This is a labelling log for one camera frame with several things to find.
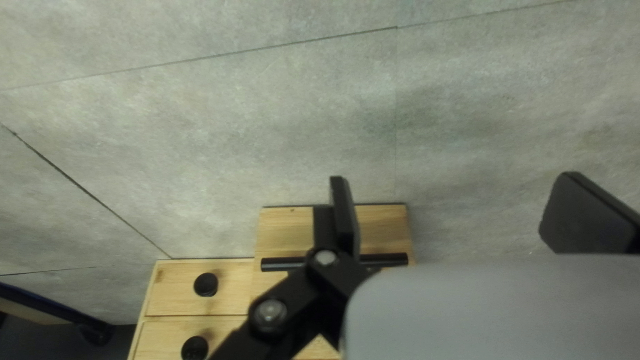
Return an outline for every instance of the black metal bracket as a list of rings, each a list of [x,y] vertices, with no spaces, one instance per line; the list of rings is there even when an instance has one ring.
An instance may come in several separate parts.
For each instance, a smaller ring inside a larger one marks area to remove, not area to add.
[[[640,253],[640,215],[579,172],[557,177],[539,232],[556,253]]]
[[[407,255],[360,255],[360,229],[349,184],[330,178],[330,205],[314,206],[314,246],[303,258],[263,259],[263,271],[289,276],[256,299],[248,319],[209,360],[288,360],[318,334],[336,349],[347,301],[371,272],[406,265]]]

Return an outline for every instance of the black drawer knob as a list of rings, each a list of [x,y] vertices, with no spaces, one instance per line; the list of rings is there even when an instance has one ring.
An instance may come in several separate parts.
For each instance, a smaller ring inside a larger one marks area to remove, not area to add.
[[[218,277],[206,272],[196,278],[193,283],[193,291],[204,297],[211,297],[218,292]]]
[[[182,346],[182,360],[204,360],[209,352],[209,344],[201,336],[187,339]]]

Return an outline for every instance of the tile grout line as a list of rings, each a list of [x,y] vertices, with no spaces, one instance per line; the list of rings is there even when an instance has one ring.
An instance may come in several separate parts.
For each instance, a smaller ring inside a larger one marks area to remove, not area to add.
[[[83,268],[68,268],[68,269],[53,269],[53,270],[41,270],[41,271],[30,271],[30,272],[16,272],[13,274],[0,274],[0,277],[2,276],[9,276],[9,275],[26,275],[26,274],[37,274],[40,272],[54,272],[54,271],[67,271],[67,270],[84,270],[84,269],[97,269],[97,268],[113,268],[113,267],[117,267],[117,266],[123,266],[123,265],[149,265],[149,266],[153,266],[155,263],[136,263],[136,264],[117,264],[117,265],[105,265],[105,266],[87,266],[87,267],[83,267]]]
[[[100,199],[98,199],[94,194],[90,193],[89,190],[87,190],[86,188],[84,188],[82,185],[80,185],[76,180],[74,180],[72,177],[70,177],[66,172],[64,172],[60,167],[58,167],[56,164],[54,164],[53,162],[51,162],[51,160],[47,159],[43,154],[41,154],[39,151],[37,151],[33,146],[29,145],[26,141],[24,141],[15,131],[9,129],[8,127],[6,127],[4,124],[0,123],[0,126],[5,128],[7,131],[9,131],[13,136],[16,137],[16,139],[20,140],[20,142],[22,142],[29,150],[33,151],[36,155],[38,155],[40,157],[40,159],[43,159],[47,164],[49,164],[52,168],[54,168],[56,171],[58,171],[62,176],[64,176],[67,180],[69,180],[72,184],[76,185],[80,190],[82,190],[85,194],[89,195],[89,197],[91,197],[93,200],[95,200],[96,202],[98,202],[98,204],[102,205],[102,207],[104,207],[105,209],[107,209],[109,212],[111,212],[112,214],[114,214],[118,219],[120,219],[120,221],[122,221],[123,223],[127,224],[131,229],[133,229],[136,233],[138,233],[140,236],[142,236],[144,239],[146,239],[149,243],[151,243],[153,246],[155,246],[158,250],[160,250],[166,257],[168,257],[169,259],[172,259],[172,257],[166,253],[166,251],[164,251],[160,246],[156,245],[156,243],[154,243],[153,241],[151,241],[150,238],[147,238],[143,233],[141,233],[138,229],[136,229],[133,225],[131,225],[128,221],[126,221],[123,217],[121,217],[120,215],[118,215],[118,213],[116,213],[115,211],[113,211],[109,206],[107,206],[105,203],[103,203]]]
[[[288,43],[277,44],[277,45],[269,45],[269,46],[264,46],[264,47],[255,47],[253,49],[238,50],[238,51],[232,51],[232,52],[223,53],[223,54],[200,56],[200,57],[197,57],[197,58],[169,61],[169,62],[166,62],[166,63],[145,65],[145,66],[140,66],[140,67],[131,67],[131,68],[122,69],[122,70],[113,70],[113,71],[107,71],[107,72],[100,72],[98,74],[90,74],[90,75],[84,75],[84,76],[76,76],[74,78],[45,81],[43,83],[35,83],[35,84],[14,86],[14,87],[11,87],[11,88],[4,88],[4,89],[0,88],[0,92],[7,92],[7,91],[17,90],[17,89],[21,89],[21,88],[28,88],[28,87],[31,87],[31,86],[50,85],[50,84],[55,84],[55,83],[62,83],[62,82],[65,82],[65,81],[79,80],[79,79],[84,79],[84,78],[92,78],[94,76],[118,74],[118,73],[121,73],[121,72],[150,69],[150,68],[161,67],[161,66],[165,66],[165,65],[175,65],[175,64],[179,64],[179,63],[187,63],[187,62],[198,61],[198,60],[213,59],[213,58],[219,58],[219,57],[222,57],[222,56],[230,56],[230,55],[238,55],[238,54],[244,54],[244,53],[252,53],[254,51],[275,49],[277,47],[286,47],[286,46],[291,46],[291,45],[305,44],[305,43],[308,43],[308,42],[317,42],[317,41],[322,41],[322,40],[330,40],[330,39],[334,39],[334,38],[350,37],[352,35],[362,35],[362,34],[375,33],[375,32],[378,32],[378,31],[386,31],[386,30],[394,30],[394,29],[396,29],[396,30],[397,29],[406,29],[406,28],[412,28],[412,27],[415,27],[415,26],[423,26],[423,25],[428,25],[428,24],[436,24],[436,23],[439,23],[439,22],[467,19],[467,18],[476,17],[476,16],[491,15],[491,14],[503,13],[503,12],[512,12],[512,11],[516,11],[516,10],[523,10],[523,9],[528,9],[528,8],[537,8],[537,7],[541,7],[541,6],[548,6],[548,5],[559,4],[559,3],[569,3],[569,2],[572,2],[572,1],[579,1],[579,0],[559,0],[559,1],[554,1],[553,3],[522,6],[522,7],[513,8],[513,9],[503,9],[503,10],[497,10],[497,11],[494,11],[494,12],[486,12],[486,13],[478,13],[478,14],[466,15],[466,16],[461,16],[461,17],[454,17],[454,18],[451,18],[451,19],[427,21],[427,22],[421,22],[421,23],[418,23],[418,24],[410,24],[410,25],[403,25],[403,26],[389,26],[389,27],[386,27],[386,28],[378,28],[378,29],[357,31],[357,32],[354,32],[354,33],[332,35],[332,36],[329,36],[329,37],[314,38],[314,39],[309,39],[309,40],[300,40],[300,41],[295,41],[295,42],[288,42]]]
[[[494,12],[475,13],[475,14],[465,15],[465,16],[461,16],[461,17],[453,17],[451,19],[433,20],[433,21],[420,22],[418,24],[396,26],[396,28],[397,29],[413,28],[415,26],[438,24],[439,22],[447,22],[447,21],[453,21],[453,20],[468,19],[470,17],[477,17],[477,16],[483,16],[483,15],[493,15],[493,14],[496,14],[496,13],[514,12],[514,11],[517,11],[517,10],[539,8],[539,7],[542,7],[542,6],[549,6],[549,5],[555,5],[555,4],[561,4],[561,3],[570,3],[570,2],[574,2],[574,1],[581,1],[581,0],[559,0],[559,1],[554,1],[552,3],[527,5],[527,6],[521,6],[519,8],[513,8],[513,9],[502,9],[502,10],[496,10]]]
[[[7,92],[7,91],[17,90],[17,89],[21,89],[21,88],[28,88],[28,87],[31,87],[31,86],[50,85],[50,84],[55,84],[55,83],[62,83],[64,81],[72,81],[72,80],[78,80],[78,79],[92,78],[94,76],[118,74],[120,72],[150,69],[150,68],[153,68],[153,67],[160,67],[160,66],[165,66],[165,65],[175,65],[175,64],[188,63],[188,62],[198,61],[198,60],[221,58],[222,56],[230,56],[230,55],[238,55],[238,54],[244,54],[244,53],[252,53],[254,51],[276,49],[278,47],[286,47],[286,46],[292,46],[292,45],[298,45],[298,44],[305,44],[305,43],[308,43],[308,42],[317,42],[317,41],[322,41],[322,40],[330,40],[330,39],[334,39],[334,38],[350,37],[351,35],[362,35],[362,34],[375,33],[375,32],[378,32],[378,31],[386,31],[386,30],[393,30],[393,29],[397,29],[397,26],[389,26],[387,28],[372,29],[372,30],[365,30],[365,31],[357,31],[355,33],[348,33],[348,34],[332,35],[330,37],[315,38],[315,39],[310,39],[310,40],[300,40],[300,41],[296,41],[296,42],[288,42],[286,44],[270,45],[270,46],[265,46],[265,47],[256,47],[254,49],[232,51],[231,53],[207,55],[207,56],[201,56],[201,57],[198,57],[198,58],[191,58],[191,59],[177,60],[177,61],[169,61],[169,62],[166,62],[166,63],[145,65],[145,66],[140,66],[140,67],[132,67],[132,68],[129,68],[129,69],[107,71],[107,72],[101,72],[101,73],[98,73],[98,74],[77,76],[75,78],[53,80],[53,81],[45,81],[43,83],[21,85],[21,86],[15,86],[15,87],[12,87],[12,88],[0,89],[0,92]]]
[[[99,267],[106,267],[106,266],[88,266],[88,267],[86,267],[86,268],[69,268],[69,269],[54,269],[54,270],[30,271],[30,272],[16,272],[16,273],[14,273],[14,274],[0,274],[0,277],[2,277],[2,276],[10,276],[10,275],[37,274],[37,273],[39,273],[39,272],[53,272],[53,271],[65,271],[65,270],[93,269],[93,268],[99,268]]]
[[[396,60],[394,67],[394,199],[397,199],[397,170],[398,170],[398,36],[396,31]]]

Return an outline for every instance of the wooden drawer unit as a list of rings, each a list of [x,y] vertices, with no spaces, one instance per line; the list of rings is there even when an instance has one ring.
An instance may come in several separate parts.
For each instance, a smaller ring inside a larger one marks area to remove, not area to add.
[[[406,252],[414,263],[404,205],[356,206],[361,253]],[[209,354],[245,320],[250,302],[287,276],[261,272],[262,258],[304,256],[313,245],[310,206],[260,211],[255,259],[160,260],[156,263],[140,313],[129,360],[179,360],[184,342],[201,336]],[[218,292],[201,297],[195,279],[206,272],[218,278]],[[340,355],[322,336],[297,360],[334,360]]]
[[[253,259],[158,261],[145,315],[246,315],[252,271]],[[193,289],[195,279],[206,272],[218,278],[218,292],[212,297],[201,297]]]

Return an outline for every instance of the gray plastic object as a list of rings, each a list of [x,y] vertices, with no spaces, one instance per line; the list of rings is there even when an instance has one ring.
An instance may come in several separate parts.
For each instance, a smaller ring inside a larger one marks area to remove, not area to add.
[[[346,360],[638,360],[640,257],[393,269],[348,305]]]

